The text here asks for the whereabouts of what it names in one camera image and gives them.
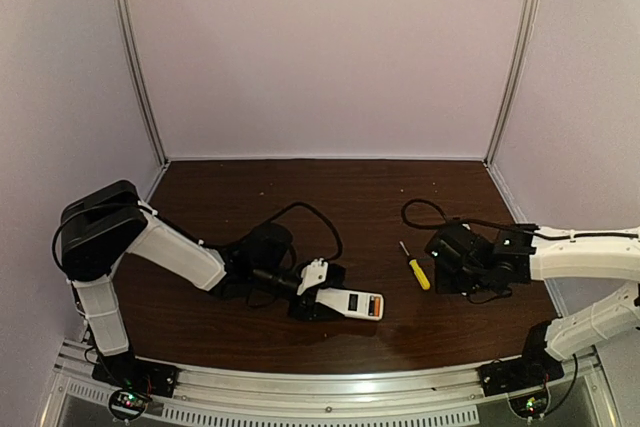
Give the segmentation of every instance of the yellow screwdriver handle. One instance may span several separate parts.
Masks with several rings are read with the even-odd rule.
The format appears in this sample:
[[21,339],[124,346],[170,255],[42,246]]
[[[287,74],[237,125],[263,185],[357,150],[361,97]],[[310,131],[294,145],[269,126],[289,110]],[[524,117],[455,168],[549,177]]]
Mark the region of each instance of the yellow screwdriver handle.
[[415,259],[410,260],[409,265],[413,269],[413,275],[415,275],[416,279],[418,279],[418,283],[420,284],[420,287],[422,287],[422,290],[429,290],[431,288],[431,283],[429,282],[429,279],[427,279],[427,276],[425,275],[424,271],[418,264],[418,261]]

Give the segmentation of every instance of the white multimeter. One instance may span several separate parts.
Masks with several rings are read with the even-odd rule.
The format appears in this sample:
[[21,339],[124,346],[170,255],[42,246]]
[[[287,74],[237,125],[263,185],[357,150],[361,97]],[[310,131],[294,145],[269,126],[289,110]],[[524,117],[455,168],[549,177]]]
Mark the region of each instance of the white multimeter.
[[384,314],[384,298],[380,294],[370,292],[320,289],[316,295],[316,302],[352,319],[378,321]]

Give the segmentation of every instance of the enclosure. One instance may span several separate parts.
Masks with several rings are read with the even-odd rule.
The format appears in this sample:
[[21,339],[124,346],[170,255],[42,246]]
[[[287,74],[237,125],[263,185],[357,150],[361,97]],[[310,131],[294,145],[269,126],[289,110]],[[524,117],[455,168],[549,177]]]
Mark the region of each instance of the enclosure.
[[[125,256],[114,284],[136,354],[183,369],[139,425],[519,425],[475,367],[519,355],[531,326],[621,284],[534,282],[478,306],[424,292],[398,241],[431,277],[432,233],[400,209],[421,197],[493,222],[637,226],[640,0],[0,6],[2,425],[111,422],[50,244],[66,205],[119,179],[220,244],[308,202],[340,232],[347,285],[385,296],[379,323],[296,322],[283,301],[219,301]],[[300,258],[334,248],[305,213],[283,223]],[[640,425],[637,336],[583,352],[547,422]]]

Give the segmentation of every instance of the black mount bracket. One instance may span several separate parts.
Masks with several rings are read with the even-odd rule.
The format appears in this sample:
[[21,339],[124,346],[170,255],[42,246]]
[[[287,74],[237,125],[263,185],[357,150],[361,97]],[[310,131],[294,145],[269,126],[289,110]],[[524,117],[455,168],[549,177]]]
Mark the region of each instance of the black mount bracket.
[[529,257],[536,249],[529,232],[538,227],[514,227],[522,232],[501,230],[493,242],[459,224],[438,230],[425,247],[435,261],[436,293],[503,295],[511,283],[530,283]]
[[60,250],[62,270],[69,280],[91,282],[111,273],[113,264],[147,226],[138,200],[135,186],[120,180],[64,209]]
[[178,377],[178,368],[173,365],[161,364],[158,362],[150,362],[147,360],[135,359],[130,364],[133,374],[128,376],[131,380],[117,381],[119,377],[117,367],[113,363],[109,367],[109,371],[105,368],[103,362],[98,362],[93,368],[91,378],[99,382],[105,382],[114,387],[127,387],[133,392],[149,393],[160,397],[171,398],[173,390],[176,386]]
[[549,325],[551,322],[543,322],[529,330],[521,357],[494,361],[478,368],[485,396],[528,389],[564,377],[562,362],[545,351],[544,338]]

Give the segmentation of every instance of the aluminum frame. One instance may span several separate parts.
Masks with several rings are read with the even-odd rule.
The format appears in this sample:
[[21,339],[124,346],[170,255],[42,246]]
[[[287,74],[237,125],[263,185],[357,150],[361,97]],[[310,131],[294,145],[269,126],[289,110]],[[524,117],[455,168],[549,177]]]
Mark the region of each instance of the aluminum frame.
[[151,184],[151,187],[149,188],[147,195],[144,196],[144,200],[146,202],[151,202],[151,198],[153,197],[153,194],[156,193],[156,190],[160,186],[160,182],[162,182],[162,179],[164,178],[164,175],[167,173],[167,170],[169,170],[170,165],[171,165],[171,161],[167,160],[166,163],[160,168],[160,170],[156,174],[156,178],[153,179],[153,183]]
[[168,159],[162,145],[162,139],[160,138],[153,110],[151,109],[151,101],[149,100],[149,93],[144,81],[144,76],[142,75],[142,65],[140,63],[140,56],[138,55],[138,48],[136,46],[129,4],[127,0],[115,0],[115,3],[127,65],[129,66],[133,90],[135,91],[138,106],[140,108],[140,114],[142,115],[142,122],[147,132],[147,136],[149,137],[149,142],[151,143],[156,163],[158,166],[164,167],[167,164]]
[[[114,390],[91,379],[93,366],[83,357],[88,347],[86,343],[63,342],[54,367],[53,387],[38,423],[41,427],[58,426],[66,396],[74,395],[74,385],[78,382],[96,391]],[[590,386],[600,425],[618,426],[615,404],[595,350],[582,353],[579,360],[578,374]],[[285,419],[292,425],[294,420],[308,421],[303,424],[333,425],[365,418],[407,419],[416,415],[469,411],[482,403],[507,398],[506,395],[484,397],[476,371],[478,365],[382,374],[295,375],[178,364],[180,373],[173,398],[161,399],[162,403],[154,404],[149,415],[166,418],[172,409],[192,410],[231,418],[257,416],[272,422]],[[566,362],[564,367],[568,376],[572,375],[573,362]],[[105,398],[104,393],[92,395],[96,403]]]
[[513,50],[513,58],[511,60],[509,75],[507,77],[507,84],[502,96],[502,103],[500,105],[498,118],[496,119],[496,125],[491,136],[491,141],[489,142],[487,155],[484,159],[485,165],[488,167],[493,165],[495,161],[504,135],[504,130],[507,125],[507,120],[511,113],[511,108],[518,88],[518,82],[520,81],[520,76],[524,66],[525,56],[529,47],[529,41],[533,32],[539,2],[540,0],[524,0],[522,4],[520,25],[518,27],[518,34]]

